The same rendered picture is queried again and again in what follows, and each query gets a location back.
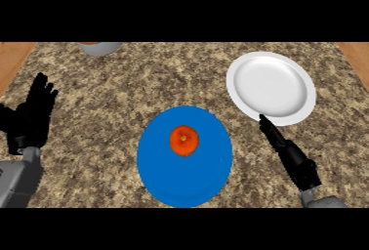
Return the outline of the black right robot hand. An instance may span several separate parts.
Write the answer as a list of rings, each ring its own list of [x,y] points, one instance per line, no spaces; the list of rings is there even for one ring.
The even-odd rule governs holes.
[[[322,182],[317,175],[317,165],[292,142],[277,130],[276,125],[264,114],[260,115],[260,130],[264,133],[270,145],[276,150],[286,174],[301,191],[317,187]]]

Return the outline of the orange squash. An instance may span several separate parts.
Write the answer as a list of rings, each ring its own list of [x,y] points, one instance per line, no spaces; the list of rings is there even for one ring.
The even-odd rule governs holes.
[[[170,132],[170,149],[178,156],[190,156],[199,146],[199,135],[189,126],[177,126]]]

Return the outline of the blue plate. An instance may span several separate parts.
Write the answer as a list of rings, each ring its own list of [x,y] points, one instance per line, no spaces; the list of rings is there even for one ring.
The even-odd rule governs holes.
[[[192,127],[199,146],[190,156],[170,149],[170,132]],[[173,207],[195,207],[220,192],[233,164],[233,149],[220,120],[202,108],[181,105],[165,110],[150,121],[139,141],[139,174],[153,198]]]

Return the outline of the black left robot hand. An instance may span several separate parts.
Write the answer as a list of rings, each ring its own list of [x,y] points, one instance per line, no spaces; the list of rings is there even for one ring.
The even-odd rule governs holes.
[[[57,90],[40,72],[31,83],[26,100],[16,109],[0,103],[0,132],[6,133],[12,155],[22,155],[28,146],[44,146],[56,96]]]

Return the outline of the white plate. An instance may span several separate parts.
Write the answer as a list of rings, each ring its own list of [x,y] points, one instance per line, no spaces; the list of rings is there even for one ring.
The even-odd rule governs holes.
[[[316,87],[299,64],[280,54],[251,52],[226,73],[230,99],[255,121],[264,114],[276,126],[299,123],[316,106]]]

